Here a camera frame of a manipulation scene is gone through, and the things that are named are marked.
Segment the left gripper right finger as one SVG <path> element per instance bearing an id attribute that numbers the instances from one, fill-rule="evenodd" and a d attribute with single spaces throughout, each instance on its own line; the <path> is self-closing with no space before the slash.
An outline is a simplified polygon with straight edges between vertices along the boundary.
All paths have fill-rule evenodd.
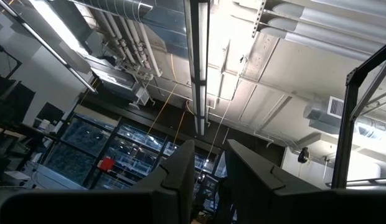
<path id="1" fill-rule="evenodd" d="M 227 180 L 238 224 L 298 224 L 308 220 L 321 190 L 234 139 L 225 143 Z"/>

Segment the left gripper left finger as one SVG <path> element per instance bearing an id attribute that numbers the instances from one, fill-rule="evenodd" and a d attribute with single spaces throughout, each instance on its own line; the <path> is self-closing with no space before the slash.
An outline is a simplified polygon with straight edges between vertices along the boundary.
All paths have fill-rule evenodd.
<path id="1" fill-rule="evenodd" d="M 130 188 L 137 224 L 190 224 L 195 175 L 194 141 L 179 149 Z"/>

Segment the small red box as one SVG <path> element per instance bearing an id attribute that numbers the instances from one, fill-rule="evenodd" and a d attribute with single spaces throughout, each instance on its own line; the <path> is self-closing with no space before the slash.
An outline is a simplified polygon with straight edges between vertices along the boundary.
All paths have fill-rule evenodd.
<path id="1" fill-rule="evenodd" d="M 113 170 L 115 160 L 109 156 L 105 156 L 97 165 L 97 167 L 105 172 Z"/>

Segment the long ceiling light fixture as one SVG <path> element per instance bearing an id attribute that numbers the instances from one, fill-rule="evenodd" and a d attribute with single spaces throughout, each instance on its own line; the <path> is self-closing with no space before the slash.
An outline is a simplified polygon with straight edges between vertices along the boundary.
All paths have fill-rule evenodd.
<path id="1" fill-rule="evenodd" d="M 192 106 L 199 136 L 205 134 L 206 125 L 210 8 L 210 0 L 184 0 Z"/>

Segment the dark room monitor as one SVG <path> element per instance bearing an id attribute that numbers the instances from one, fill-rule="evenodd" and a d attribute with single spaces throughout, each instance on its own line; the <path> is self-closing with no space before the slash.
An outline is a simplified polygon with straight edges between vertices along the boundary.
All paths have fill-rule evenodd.
<path id="1" fill-rule="evenodd" d="M 38 115 L 37 119 L 47 120 L 50 124 L 57 125 L 57 123 L 62 119 L 64 112 L 54 106 L 53 104 L 46 102 L 46 104 L 42 107 Z"/>

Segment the dark glazed window wall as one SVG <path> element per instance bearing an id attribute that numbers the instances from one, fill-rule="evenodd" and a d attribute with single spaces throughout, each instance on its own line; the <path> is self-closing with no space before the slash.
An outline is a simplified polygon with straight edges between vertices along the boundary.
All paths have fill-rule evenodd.
<path id="1" fill-rule="evenodd" d="M 119 119 L 115 123 L 76 114 L 45 165 L 86 189 L 127 189 L 149 175 L 182 145 L 180 139 Z M 97 165 L 115 160 L 113 170 Z"/>

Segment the black aluminium rig frame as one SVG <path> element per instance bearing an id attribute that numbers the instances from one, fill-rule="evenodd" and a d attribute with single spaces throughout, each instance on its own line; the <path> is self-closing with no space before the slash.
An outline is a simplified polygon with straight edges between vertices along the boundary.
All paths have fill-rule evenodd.
<path id="1" fill-rule="evenodd" d="M 367 78 L 369 72 L 382 66 L 374 78 L 362 99 L 358 101 L 360 86 Z M 346 92 L 342 112 L 339 139 L 337 142 L 336 160 L 332 175 L 331 187 L 333 189 L 344 189 L 347 185 L 349 171 L 349 160 L 351 156 L 352 138 L 354 133 L 355 120 L 359 117 L 371 96 L 386 77 L 386 44 L 376 53 L 369 57 L 360 66 L 353 69 L 346 77 Z"/>

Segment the white wall vent grille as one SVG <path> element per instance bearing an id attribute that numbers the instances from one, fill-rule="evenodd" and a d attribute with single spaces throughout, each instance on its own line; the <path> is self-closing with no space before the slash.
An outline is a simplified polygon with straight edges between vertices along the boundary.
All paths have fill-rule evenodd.
<path id="1" fill-rule="evenodd" d="M 327 114 L 335 118 L 342 118 L 344 109 L 344 100 L 338 99 L 336 97 L 330 96 L 329 103 L 327 106 Z"/>

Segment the large silver ceiling duct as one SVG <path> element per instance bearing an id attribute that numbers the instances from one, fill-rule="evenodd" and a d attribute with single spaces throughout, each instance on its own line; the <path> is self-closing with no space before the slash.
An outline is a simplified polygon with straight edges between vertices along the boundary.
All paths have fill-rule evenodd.
<path id="1" fill-rule="evenodd" d="M 260 0 L 252 36 L 271 35 L 364 61 L 386 44 L 386 27 L 287 0 Z"/>

